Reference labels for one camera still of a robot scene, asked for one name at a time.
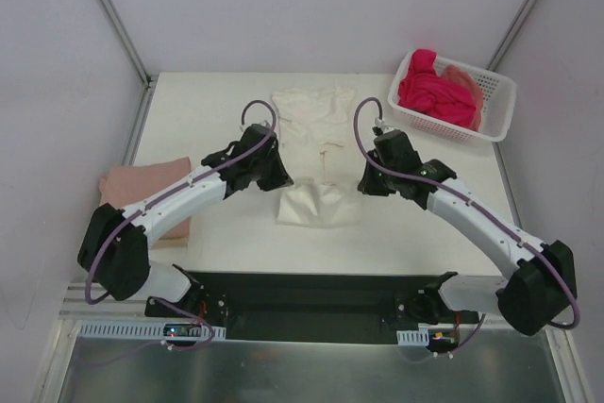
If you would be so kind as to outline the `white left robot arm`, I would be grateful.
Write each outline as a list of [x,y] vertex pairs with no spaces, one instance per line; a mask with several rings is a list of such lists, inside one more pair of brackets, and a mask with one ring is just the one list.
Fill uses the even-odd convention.
[[177,265],[152,261],[149,249],[165,233],[199,211],[257,184],[264,192],[292,185],[278,152],[275,131],[248,126],[238,141],[205,157],[182,179],[121,209],[106,203],[92,215],[77,262],[86,273],[84,295],[91,304],[99,284],[104,296],[124,301],[133,296],[165,300],[177,316],[193,315],[199,291]]

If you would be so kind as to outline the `cream white t shirt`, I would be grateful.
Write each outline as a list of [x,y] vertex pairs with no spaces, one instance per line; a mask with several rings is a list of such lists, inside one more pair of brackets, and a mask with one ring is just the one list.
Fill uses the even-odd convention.
[[330,228],[360,220],[363,164],[350,118],[355,98],[353,88],[342,86],[272,93],[280,155],[294,181],[281,193],[279,224]]

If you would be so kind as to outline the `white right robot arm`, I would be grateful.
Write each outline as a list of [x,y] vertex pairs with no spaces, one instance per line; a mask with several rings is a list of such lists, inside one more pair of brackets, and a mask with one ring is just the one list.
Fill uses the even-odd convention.
[[545,326],[572,329],[580,320],[572,250],[545,243],[484,207],[457,174],[439,160],[422,161],[406,133],[376,126],[359,192],[398,194],[441,218],[497,268],[496,277],[446,272],[411,304],[419,319],[446,322],[457,311],[502,316],[532,336]]

